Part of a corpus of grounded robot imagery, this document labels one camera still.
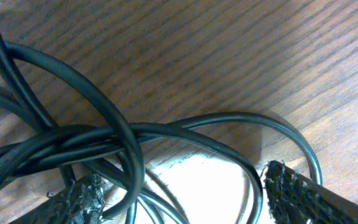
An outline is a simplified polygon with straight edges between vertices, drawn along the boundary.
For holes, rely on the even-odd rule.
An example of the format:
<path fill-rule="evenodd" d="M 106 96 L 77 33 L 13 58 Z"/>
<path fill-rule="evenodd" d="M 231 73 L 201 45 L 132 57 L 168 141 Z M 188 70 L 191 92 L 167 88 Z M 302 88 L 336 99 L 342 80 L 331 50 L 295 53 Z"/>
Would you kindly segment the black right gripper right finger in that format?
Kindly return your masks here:
<path fill-rule="evenodd" d="M 265 173 L 269 212 L 276 223 L 358 223 L 358 205 L 278 161 Z"/>

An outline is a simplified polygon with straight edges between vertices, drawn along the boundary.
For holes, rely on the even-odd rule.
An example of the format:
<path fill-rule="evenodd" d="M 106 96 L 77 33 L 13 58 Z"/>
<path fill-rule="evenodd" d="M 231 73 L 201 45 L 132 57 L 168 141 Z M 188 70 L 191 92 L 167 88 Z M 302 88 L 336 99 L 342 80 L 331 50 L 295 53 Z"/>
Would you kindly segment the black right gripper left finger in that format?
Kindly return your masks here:
<path fill-rule="evenodd" d="M 103 208 L 101 176 L 90 174 L 14 220 L 13 224 L 101 223 Z"/>

